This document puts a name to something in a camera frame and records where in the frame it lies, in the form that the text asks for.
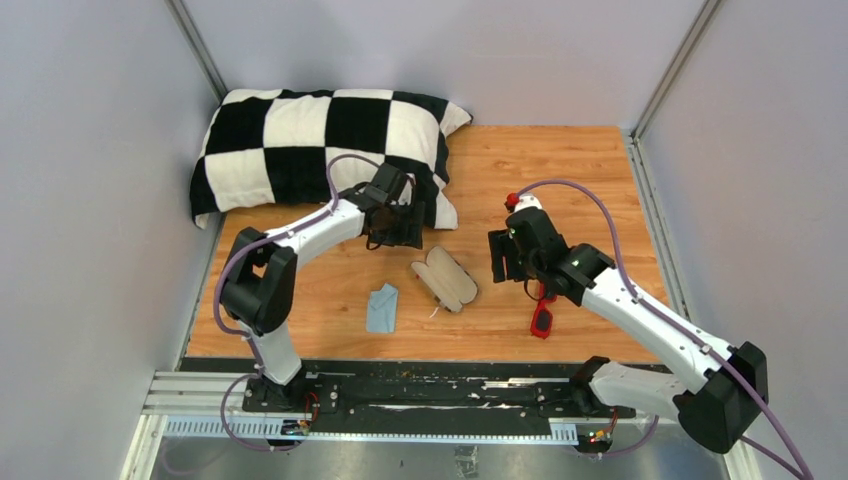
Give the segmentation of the light blue cleaning cloth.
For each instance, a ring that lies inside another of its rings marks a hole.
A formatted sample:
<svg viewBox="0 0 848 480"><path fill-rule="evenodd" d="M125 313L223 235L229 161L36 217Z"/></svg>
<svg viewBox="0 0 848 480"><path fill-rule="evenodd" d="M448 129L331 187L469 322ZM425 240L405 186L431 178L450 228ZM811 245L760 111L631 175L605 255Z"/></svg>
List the light blue cleaning cloth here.
<svg viewBox="0 0 848 480"><path fill-rule="evenodd" d="M396 329L398 290L385 283L369 295L366 311L366 331L375 334L391 334Z"/></svg>

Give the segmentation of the red sunglasses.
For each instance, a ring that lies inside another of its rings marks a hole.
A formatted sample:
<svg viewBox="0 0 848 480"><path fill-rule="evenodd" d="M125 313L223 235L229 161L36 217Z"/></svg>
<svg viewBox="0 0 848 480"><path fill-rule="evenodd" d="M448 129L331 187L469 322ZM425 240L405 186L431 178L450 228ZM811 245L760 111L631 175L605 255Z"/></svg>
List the red sunglasses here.
<svg viewBox="0 0 848 480"><path fill-rule="evenodd" d="M530 332L533 336L547 339L553 325L553 313L550 306L557 301L557 295L543 284L538 285L536 307L531 317Z"/></svg>

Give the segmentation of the beige plaid glasses case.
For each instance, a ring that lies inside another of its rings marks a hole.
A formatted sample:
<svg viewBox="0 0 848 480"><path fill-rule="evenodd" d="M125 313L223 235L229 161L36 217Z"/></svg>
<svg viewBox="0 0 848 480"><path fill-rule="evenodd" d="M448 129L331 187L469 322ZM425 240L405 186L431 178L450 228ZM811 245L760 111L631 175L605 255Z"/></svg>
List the beige plaid glasses case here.
<svg viewBox="0 0 848 480"><path fill-rule="evenodd" d="M431 248L423 261L413 261L410 267L438 305L451 313L461 312L479 294L477 282L441 246Z"/></svg>

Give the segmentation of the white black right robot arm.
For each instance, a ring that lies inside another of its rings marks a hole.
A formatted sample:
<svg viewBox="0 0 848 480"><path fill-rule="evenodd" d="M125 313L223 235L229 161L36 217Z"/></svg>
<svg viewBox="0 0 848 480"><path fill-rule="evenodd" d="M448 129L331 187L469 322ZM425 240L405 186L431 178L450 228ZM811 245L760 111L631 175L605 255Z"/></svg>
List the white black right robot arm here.
<svg viewBox="0 0 848 480"><path fill-rule="evenodd" d="M768 401L765 353L733 346L677 315L622 275L598 248L570 246L539 207L517 210L488 234L493 280L526 283L612 322L651 351L668 373L592 357L574 377L571 403L584 417L625 406L676 420L700 446L725 454Z"/></svg>

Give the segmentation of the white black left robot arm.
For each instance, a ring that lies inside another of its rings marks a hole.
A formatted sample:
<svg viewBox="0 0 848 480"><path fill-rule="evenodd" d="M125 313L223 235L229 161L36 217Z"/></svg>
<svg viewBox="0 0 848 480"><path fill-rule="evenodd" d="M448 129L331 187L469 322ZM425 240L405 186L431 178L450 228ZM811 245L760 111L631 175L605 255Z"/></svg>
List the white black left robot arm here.
<svg viewBox="0 0 848 480"><path fill-rule="evenodd" d="M215 287L215 314L236 321L231 331L250 346L257 376L270 384L267 397L279 411L296 412L306 400L306 386L295 379L302 361L287 325L298 271L359 237L369 250L421 248L426 205L416 194L411 175L382 164L369 181L333 189L326 206L296 222L237 235Z"/></svg>

